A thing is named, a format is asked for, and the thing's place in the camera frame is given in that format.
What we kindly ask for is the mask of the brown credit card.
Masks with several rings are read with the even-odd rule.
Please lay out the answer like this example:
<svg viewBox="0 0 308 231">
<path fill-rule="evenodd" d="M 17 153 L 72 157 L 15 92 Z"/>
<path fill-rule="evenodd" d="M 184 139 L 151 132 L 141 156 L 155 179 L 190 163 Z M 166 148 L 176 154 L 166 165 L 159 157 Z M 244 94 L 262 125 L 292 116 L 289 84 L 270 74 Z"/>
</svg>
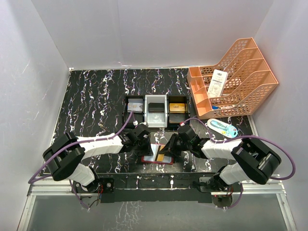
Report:
<svg viewBox="0 0 308 231">
<path fill-rule="evenodd" d="M 164 160 L 165 155 L 164 154 L 158 154 L 156 156 L 156 161 L 157 162 L 162 162 Z"/>
</svg>

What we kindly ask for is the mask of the red leather card holder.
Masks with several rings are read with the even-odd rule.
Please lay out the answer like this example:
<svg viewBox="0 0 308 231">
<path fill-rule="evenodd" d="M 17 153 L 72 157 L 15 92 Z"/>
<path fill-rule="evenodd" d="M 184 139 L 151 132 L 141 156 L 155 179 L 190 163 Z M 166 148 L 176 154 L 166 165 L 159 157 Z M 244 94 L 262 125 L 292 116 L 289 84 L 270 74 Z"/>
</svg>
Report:
<svg viewBox="0 0 308 231">
<path fill-rule="evenodd" d="M 173 158 L 165 154 L 159 154 L 159 152 L 164 148 L 165 145 L 162 144 L 151 144 L 151 149 L 153 155 L 144 155 L 141 157 L 143 163 L 152 163 L 152 164 L 173 164 Z"/>
</svg>

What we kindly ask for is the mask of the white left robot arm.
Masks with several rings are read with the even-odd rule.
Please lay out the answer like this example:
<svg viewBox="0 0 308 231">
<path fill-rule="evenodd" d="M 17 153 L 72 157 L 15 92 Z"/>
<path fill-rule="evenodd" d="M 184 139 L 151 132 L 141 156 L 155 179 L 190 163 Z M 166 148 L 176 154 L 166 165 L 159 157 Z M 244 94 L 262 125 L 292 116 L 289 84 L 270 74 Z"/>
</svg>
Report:
<svg viewBox="0 0 308 231">
<path fill-rule="evenodd" d="M 42 156 L 54 181 L 72 180 L 94 192 L 100 181 L 92 167 L 81 163 L 83 159 L 131 151 L 141 156 L 153 155 L 150 137 L 151 131 L 144 123 L 134 129 L 98 137 L 77 137 L 69 132 L 55 141 Z"/>
</svg>

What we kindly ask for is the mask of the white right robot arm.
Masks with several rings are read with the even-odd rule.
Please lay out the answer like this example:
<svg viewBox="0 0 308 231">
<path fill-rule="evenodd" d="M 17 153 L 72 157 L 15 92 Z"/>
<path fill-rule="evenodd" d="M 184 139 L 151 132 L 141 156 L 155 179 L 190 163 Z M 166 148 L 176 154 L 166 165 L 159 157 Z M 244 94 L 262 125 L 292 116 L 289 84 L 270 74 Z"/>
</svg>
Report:
<svg viewBox="0 0 308 231">
<path fill-rule="evenodd" d="M 234 183 L 245 180 L 264 185 L 282 161 L 278 154 L 257 138 L 218 142 L 200 138 L 187 124 L 180 126 L 177 133 L 172 134 L 168 143 L 159 150 L 159 154 L 178 157 L 184 151 L 202 159 L 221 158 L 235 161 L 233 165 L 221 167 L 206 182 L 193 182 L 193 186 L 198 190 L 225 191 Z"/>
</svg>

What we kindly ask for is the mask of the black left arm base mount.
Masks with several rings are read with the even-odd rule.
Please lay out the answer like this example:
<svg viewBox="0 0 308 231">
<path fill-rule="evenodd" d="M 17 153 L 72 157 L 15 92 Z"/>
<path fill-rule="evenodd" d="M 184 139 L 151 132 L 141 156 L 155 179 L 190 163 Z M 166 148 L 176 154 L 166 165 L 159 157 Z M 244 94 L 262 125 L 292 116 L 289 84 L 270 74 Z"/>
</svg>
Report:
<svg viewBox="0 0 308 231">
<path fill-rule="evenodd" d="M 95 170 L 90 167 L 90 170 L 94 174 L 94 181 L 89 185 L 83 186 L 81 183 L 76 181 L 70 181 L 71 192 L 77 196 L 82 208 L 90 210 L 93 205 L 98 205 L 102 202 L 103 194 L 107 193 L 113 196 L 115 181 L 113 178 L 102 178 L 97 175 Z M 85 198 L 86 194 L 97 194 L 97 199 L 94 200 L 90 205 L 83 203 L 82 199 Z"/>
</svg>

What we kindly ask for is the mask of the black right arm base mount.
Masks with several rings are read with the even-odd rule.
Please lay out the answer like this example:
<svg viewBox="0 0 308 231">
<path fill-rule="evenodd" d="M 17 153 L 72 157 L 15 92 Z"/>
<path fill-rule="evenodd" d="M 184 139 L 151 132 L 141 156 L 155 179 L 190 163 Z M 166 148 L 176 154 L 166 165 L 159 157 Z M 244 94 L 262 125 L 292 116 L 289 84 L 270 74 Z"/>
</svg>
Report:
<svg viewBox="0 0 308 231">
<path fill-rule="evenodd" d="M 228 185 L 223 180 L 219 180 L 218 178 L 199 178 L 199 181 L 193 181 L 192 187 L 197 189 L 202 193 L 217 193 L 222 192 L 221 195 L 213 195 L 212 202 L 213 204 L 221 209 L 229 209 L 236 206 L 242 195 L 243 195 L 243 185 L 239 184 L 240 194 L 238 199 L 233 201 L 233 193 L 234 193 L 235 184 Z"/>
</svg>

